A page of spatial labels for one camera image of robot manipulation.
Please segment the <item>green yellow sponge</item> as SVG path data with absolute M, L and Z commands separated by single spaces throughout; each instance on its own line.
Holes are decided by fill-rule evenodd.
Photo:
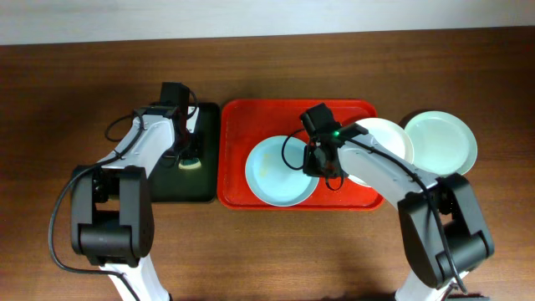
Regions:
M 195 170 L 201 168 L 201 161 L 197 157 L 180 159 L 178 168 L 181 170 Z

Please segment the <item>light blue plate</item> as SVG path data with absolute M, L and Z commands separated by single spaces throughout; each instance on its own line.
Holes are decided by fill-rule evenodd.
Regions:
M 293 207 L 307 200 L 319 179 L 293 170 L 286 162 L 303 164 L 305 143 L 297 138 L 276 135 L 262 140 L 249 153 L 245 165 L 246 182 L 253 195 L 275 207 Z

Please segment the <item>light green plate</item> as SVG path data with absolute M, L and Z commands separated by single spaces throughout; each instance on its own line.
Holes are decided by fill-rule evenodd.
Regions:
M 468 125 L 444 111 L 412 117 L 405 132 L 414 147 L 414 165 L 439 176 L 465 175 L 476 163 L 476 137 Z

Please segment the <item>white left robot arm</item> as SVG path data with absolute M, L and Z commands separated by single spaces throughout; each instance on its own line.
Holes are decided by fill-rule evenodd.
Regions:
M 148 178 L 163 155 L 180 156 L 198 117 L 193 106 L 135 110 L 131 127 L 94 168 L 78 167 L 71 243 L 107 273 L 124 300 L 168 300 L 150 258 L 154 216 Z

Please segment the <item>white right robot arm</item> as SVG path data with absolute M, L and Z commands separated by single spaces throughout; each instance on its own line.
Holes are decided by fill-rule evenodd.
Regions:
M 467 294 L 463 278 L 495 251 L 476 194 L 457 173 L 422 171 L 383 147 L 364 127 L 306 124 L 303 169 L 310 176 L 356 176 L 398 212 L 410 274 L 395 300 L 447 300 Z

